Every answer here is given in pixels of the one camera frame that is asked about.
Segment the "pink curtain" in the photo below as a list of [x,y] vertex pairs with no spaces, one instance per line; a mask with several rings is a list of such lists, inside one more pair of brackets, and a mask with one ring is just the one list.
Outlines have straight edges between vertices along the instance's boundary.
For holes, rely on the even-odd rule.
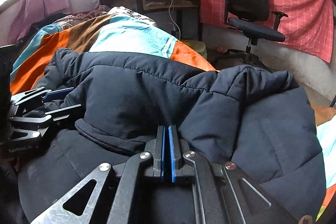
[[30,26],[47,15],[67,8],[66,0],[20,0],[18,12],[7,36],[7,44],[14,44],[24,37]]

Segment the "green plastic stool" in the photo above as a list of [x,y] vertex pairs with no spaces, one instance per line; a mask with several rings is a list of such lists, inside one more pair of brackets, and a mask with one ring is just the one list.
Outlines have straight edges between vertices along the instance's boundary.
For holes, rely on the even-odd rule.
[[207,59],[207,48],[204,42],[198,40],[182,40],[182,42],[200,54],[204,59]]

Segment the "wooden desk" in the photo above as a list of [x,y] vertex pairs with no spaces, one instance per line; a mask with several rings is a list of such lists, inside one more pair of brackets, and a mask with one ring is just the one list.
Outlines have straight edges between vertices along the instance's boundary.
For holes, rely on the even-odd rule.
[[203,24],[200,19],[201,0],[99,0],[100,5],[110,8],[123,6],[147,15],[156,12],[174,12],[176,20],[173,26],[181,39],[203,38]]

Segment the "black office chair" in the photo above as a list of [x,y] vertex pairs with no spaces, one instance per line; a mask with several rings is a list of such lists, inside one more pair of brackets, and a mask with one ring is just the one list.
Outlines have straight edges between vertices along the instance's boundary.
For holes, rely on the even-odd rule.
[[270,69],[251,52],[258,40],[284,42],[285,36],[278,31],[281,19],[288,15],[281,11],[271,11],[269,0],[225,0],[224,23],[229,28],[241,31],[248,38],[245,50],[228,49],[220,53],[212,62],[213,66],[221,60],[240,59],[246,65],[253,65],[269,71]]

